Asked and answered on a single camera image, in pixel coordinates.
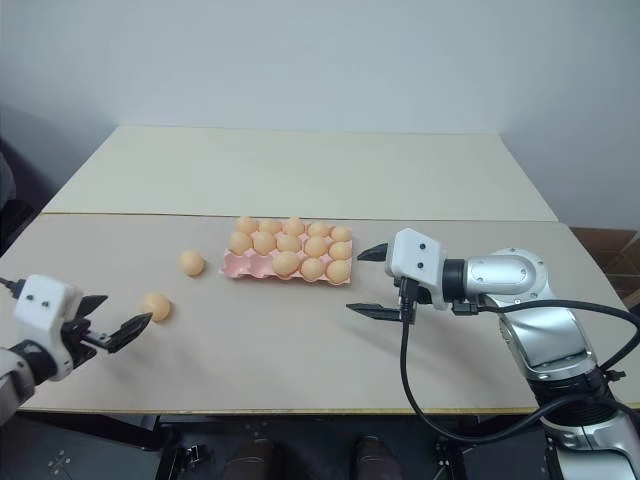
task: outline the table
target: table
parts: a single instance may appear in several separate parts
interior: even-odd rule
[[[557,218],[498,135],[118,127],[46,213]]]
[[[439,239],[451,258],[517,246],[545,258],[559,297],[616,307],[621,302],[567,227],[557,222],[350,220],[356,251],[409,226]],[[147,291],[165,293],[175,311],[116,355],[104,352],[60,383],[47,382],[25,407],[136,413],[406,413],[400,383],[401,325],[359,316],[344,305],[394,305],[381,264],[358,263],[348,286],[303,281],[231,280],[217,273],[232,219],[159,215],[42,215],[0,259],[14,278],[39,272],[110,299],[92,315],[111,331],[136,312]],[[197,278],[177,267],[184,249],[202,252]],[[0,308],[12,301],[2,292]],[[616,319],[580,313],[604,360],[632,333]],[[15,327],[0,324],[12,344]],[[421,307],[408,366],[431,413],[522,412],[535,406],[491,314],[454,317]],[[621,364],[613,385],[640,402],[640,353]]]
[[[174,303],[117,355],[99,354],[25,408],[135,413],[408,413],[399,375],[400,325],[344,305],[392,306],[380,264],[354,266],[348,286],[230,280],[217,273],[231,216],[328,218],[354,230],[354,251],[410,226],[451,257],[517,246],[541,254],[559,297],[620,307],[593,260],[557,218],[499,136],[311,133],[118,127],[44,214],[0,259],[5,277],[45,273],[110,299],[92,315],[107,332],[148,291]],[[206,272],[176,265],[199,250]],[[12,301],[2,292],[0,308]],[[631,334],[580,314],[604,359]],[[5,344],[15,337],[0,323]],[[431,413],[520,412],[535,402],[495,316],[420,309],[409,372]],[[614,385],[640,402],[629,378]]]

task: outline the egg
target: egg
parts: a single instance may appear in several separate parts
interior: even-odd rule
[[[253,249],[260,255],[267,255],[276,248],[276,239],[269,232],[256,232],[253,234]]]
[[[304,244],[304,252],[310,257],[321,257],[327,253],[327,242],[323,237],[311,237]]]
[[[269,232],[272,235],[275,235],[282,230],[282,224],[279,221],[274,220],[273,218],[267,218],[266,220],[260,220],[258,230],[261,232]]]
[[[336,242],[348,242],[351,240],[351,229],[347,227],[333,227],[331,230],[331,238]]]
[[[258,221],[251,217],[239,217],[236,220],[236,230],[249,235],[258,230]]]
[[[194,252],[193,250],[182,252],[178,263],[180,264],[182,271],[190,277],[200,275],[202,270],[204,270],[204,258],[202,258],[198,252]]]
[[[140,312],[151,313],[151,320],[161,322],[171,313],[171,302],[159,293],[147,293],[140,300]]]
[[[291,235],[280,235],[276,240],[278,250],[281,252],[298,252],[300,251],[300,239]]]
[[[307,233],[310,237],[326,237],[329,235],[329,225],[322,222],[315,222],[309,225]]]
[[[290,276],[298,270],[299,265],[300,259],[298,259],[298,256],[293,252],[281,252],[273,257],[273,261],[271,262],[273,271],[281,277]]]
[[[351,245],[346,242],[335,242],[329,247],[329,256],[334,260],[346,260],[351,256]]]
[[[331,283],[342,283],[351,275],[351,267],[344,260],[335,260],[327,267],[327,278]]]
[[[315,282],[324,273],[324,263],[317,258],[309,257],[300,267],[300,273],[309,282]]]
[[[298,217],[291,217],[282,227],[282,231],[288,235],[297,237],[304,233],[304,222]]]
[[[242,255],[251,247],[253,247],[253,241],[244,232],[233,232],[229,237],[229,250],[236,255]]]

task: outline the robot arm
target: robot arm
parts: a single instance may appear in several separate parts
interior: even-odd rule
[[[107,297],[83,296],[82,290],[44,275],[16,282],[0,279],[17,299],[15,318],[20,343],[0,348],[0,425],[45,380],[60,381],[96,355],[94,345],[114,353],[134,340],[151,314],[137,315],[107,335],[90,330],[85,318]]]
[[[385,262],[386,273],[400,289],[400,309],[348,307],[371,318],[408,323],[414,322],[417,304],[440,310],[452,304],[458,315],[477,313],[479,307],[501,310],[501,334],[540,406],[571,394],[613,400],[609,379],[571,310],[554,306],[502,313],[504,307],[555,299],[543,259],[514,248],[467,260],[446,257],[428,236],[411,229],[398,232],[389,244],[358,259]],[[575,402],[542,423],[549,470],[556,475],[552,478],[605,478],[601,468],[606,466],[609,478],[640,479],[640,441],[626,413],[602,403]]]

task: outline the egg carton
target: egg carton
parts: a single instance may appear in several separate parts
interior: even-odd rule
[[[296,256],[298,257],[298,259],[300,259],[300,265],[302,265],[302,262],[304,262],[307,258],[310,257],[310,255],[307,255],[304,252],[304,246],[306,244],[306,241],[309,238],[311,238],[306,233],[306,230],[309,227],[309,225],[311,224],[305,223],[305,232],[298,235],[298,238],[301,241],[301,250],[299,250],[296,253]],[[250,234],[252,239],[254,238],[255,233],[257,232]],[[278,232],[274,235],[274,237],[277,240],[282,235],[286,235],[286,234],[283,232]],[[327,244],[327,252],[328,252],[329,247],[331,247],[331,245],[335,243],[335,240],[331,237],[323,237],[323,238]],[[353,247],[352,240],[349,240],[348,242],[344,242],[344,243],[348,244],[349,247]],[[281,280],[291,280],[292,278],[302,278],[305,282],[308,282],[308,283],[315,283],[318,281],[325,281],[330,283],[331,285],[344,285],[344,284],[351,283],[351,275],[349,275],[349,277],[344,282],[334,283],[331,280],[329,280],[329,278],[324,273],[320,277],[318,277],[316,280],[313,280],[313,281],[307,280],[300,273],[299,269],[296,270],[294,273],[292,273],[288,277],[282,277],[277,273],[275,273],[272,267],[273,258],[278,253],[280,253],[280,251],[276,248],[270,251],[267,255],[260,255],[253,248],[250,248],[249,250],[244,252],[242,255],[236,255],[229,249],[225,249],[224,265],[220,269],[220,273],[223,273],[229,278],[240,278],[240,277],[247,277],[247,276],[254,277],[254,278],[277,277]],[[334,261],[333,258],[331,258],[328,253],[322,255],[321,257],[318,257],[318,259],[321,260],[322,263],[324,263],[325,272],[329,264]],[[348,259],[346,259],[345,262],[347,262],[347,264],[349,265],[349,271],[351,271],[352,257],[349,257]]]

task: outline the black cable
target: black cable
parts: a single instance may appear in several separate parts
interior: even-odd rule
[[[574,300],[537,300],[526,303],[520,303],[517,305],[512,305],[508,307],[489,307],[482,306],[478,308],[478,311],[485,312],[493,312],[497,314],[510,313],[518,310],[526,310],[529,308],[541,308],[541,307],[561,307],[561,308],[574,308],[577,310],[587,310],[596,313],[602,313],[604,315],[611,315],[614,317],[621,318],[623,320],[628,321],[636,327],[636,333],[633,335],[631,340],[629,340],[618,352],[616,352],[609,360],[604,362],[600,367],[602,370],[608,370],[617,362],[622,360],[626,355],[628,355],[639,343],[640,343],[640,318],[635,315],[626,312],[624,310],[620,310],[613,307],[608,307],[606,305],[600,305],[597,303],[589,303],[589,302],[580,302]],[[549,415],[554,410],[565,406],[569,403],[574,402],[584,402],[584,401],[592,401],[601,403],[604,405],[608,405],[617,410],[621,410],[627,413],[631,418],[640,425],[640,413],[636,412],[631,407],[609,398],[593,398],[593,396],[589,394],[571,394],[565,395],[564,397],[560,397],[552,402],[547,403],[543,407],[538,408],[536,411],[526,416],[519,422],[511,425],[510,427],[502,430],[501,432],[497,432],[490,435],[482,435],[482,436],[470,436],[470,435],[460,435],[454,432],[451,432],[434,421],[432,421],[429,417],[427,417],[416,399],[413,396],[413,392],[411,391],[411,387],[409,385],[409,378],[407,376],[407,349],[409,344],[409,326],[411,324],[411,315],[409,314],[410,310],[407,306],[402,305],[401,307],[401,319],[402,319],[402,343],[400,348],[400,375],[402,377],[402,387],[404,388],[404,393],[407,396],[407,400],[413,408],[416,415],[427,425],[433,428],[440,435],[448,438],[449,440],[453,440],[461,443],[474,443],[474,444],[483,444],[483,443],[491,443],[496,442],[502,439],[505,439],[511,435],[518,433],[520,430],[527,428],[534,423],[536,423],[540,418]]]
[[[493,312],[497,314],[517,312],[519,310],[527,310],[529,308],[541,308],[541,307],[561,307],[561,308],[574,308],[576,310],[587,310],[589,312],[601,313],[603,315],[610,315],[622,320],[626,320],[636,327],[631,340],[629,340],[620,350],[618,350],[611,358],[600,365],[600,369],[606,372],[616,363],[626,357],[631,351],[640,345],[640,318],[619,308],[608,307],[606,305],[600,305],[598,303],[579,302],[576,300],[535,300],[531,302],[519,303],[517,305],[510,305],[508,307],[478,307],[479,312]]]
[[[472,435],[460,435],[458,433],[451,432],[444,427],[441,427],[434,421],[432,421],[429,417],[427,417],[411,392],[411,387],[409,386],[409,378],[407,376],[407,346],[409,344],[409,325],[410,318],[408,316],[403,316],[402,320],[402,344],[400,348],[400,375],[402,377],[402,387],[404,388],[404,393],[407,396],[407,400],[409,400],[409,404],[413,408],[414,412],[418,417],[433,428],[436,432],[438,432],[443,437],[448,438],[449,440],[453,440],[461,443],[491,443],[497,442],[498,440],[503,440],[515,433],[518,433],[523,428],[529,427],[536,423],[540,418],[549,415],[554,410],[563,407],[569,403],[586,401],[590,399],[590,395],[588,394],[573,394],[573,395],[565,395],[564,397],[558,398],[549,402],[543,407],[538,408],[536,411],[527,415],[525,418],[520,420],[519,422],[511,425],[510,427],[504,429],[501,432],[494,433],[491,435],[483,435],[483,436],[472,436]]]
[[[633,420],[637,426],[640,426],[640,413],[636,412],[630,406],[625,405],[624,403],[612,398],[599,398],[597,402],[612,408],[616,408],[618,410],[622,410],[624,413],[631,417],[631,420]]]

